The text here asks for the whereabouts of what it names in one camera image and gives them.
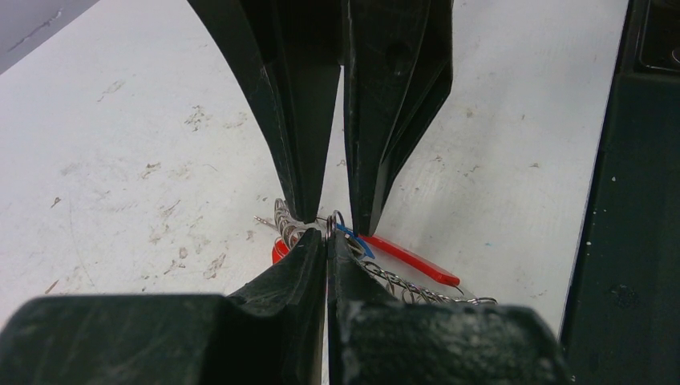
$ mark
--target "white table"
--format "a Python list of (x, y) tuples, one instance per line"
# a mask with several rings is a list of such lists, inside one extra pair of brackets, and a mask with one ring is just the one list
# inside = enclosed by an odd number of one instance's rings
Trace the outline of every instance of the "white table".
[[(453, 91), (378, 234), (557, 333), (626, 7), (459, 0)], [(338, 105), (321, 211), (349, 217), (341, 128)], [(0, 325), (48, 291), (227, 294), (271, 265), (273, 162), (184, 0), (102, 0), (2, 74), (0, 164)]]

